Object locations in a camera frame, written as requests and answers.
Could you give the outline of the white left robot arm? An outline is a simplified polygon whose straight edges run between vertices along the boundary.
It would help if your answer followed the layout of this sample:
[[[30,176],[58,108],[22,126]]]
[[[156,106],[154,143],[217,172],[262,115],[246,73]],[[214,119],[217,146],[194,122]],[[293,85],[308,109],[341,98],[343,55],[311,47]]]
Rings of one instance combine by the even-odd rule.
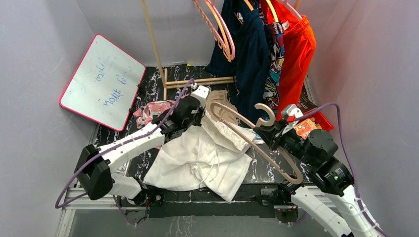
[[[86,146],[75,174],[89,199],[115,195],[125,197],[135,205],[143,205],[149,196],[145,184],[138,178],[117,174],[117,169],[140,154],[180,137],[190,126],[199,125],[205,104],[205,98],[186,96],[173,112],[164,111],[130,137],[100,148]]]

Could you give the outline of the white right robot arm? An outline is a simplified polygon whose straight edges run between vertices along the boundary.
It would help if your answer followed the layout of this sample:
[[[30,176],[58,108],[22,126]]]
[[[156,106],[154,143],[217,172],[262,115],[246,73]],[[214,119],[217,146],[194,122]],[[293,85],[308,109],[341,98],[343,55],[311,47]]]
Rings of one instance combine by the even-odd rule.
[[[262,126],[254,131],[272,150],[292,155],[307,165],[311,182],[335,205],[336,214],[310,193],[304,184],[284,180],[277,188],[261,191],[260,201],[271,205],[294,204],[301,207],[335,237],[383,237],[385,234],[371,216],[356,189],[349,169],[334,157],[337,144],[328,131],[314,129],[306,139],[296,131],[282,134],[280,124]]]

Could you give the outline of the white shorts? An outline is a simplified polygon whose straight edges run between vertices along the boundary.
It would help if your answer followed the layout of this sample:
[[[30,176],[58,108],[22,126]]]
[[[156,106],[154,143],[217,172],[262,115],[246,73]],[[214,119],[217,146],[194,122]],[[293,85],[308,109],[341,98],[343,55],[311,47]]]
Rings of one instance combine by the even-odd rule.
[[[255,134],[232,123],[215,121],[209,115],[202,118],[201,124],[164,144],[143,182],[170,191],[208,187],[231,202],[252,161],[246,154],[250,144],[231,128],[250,140]]]

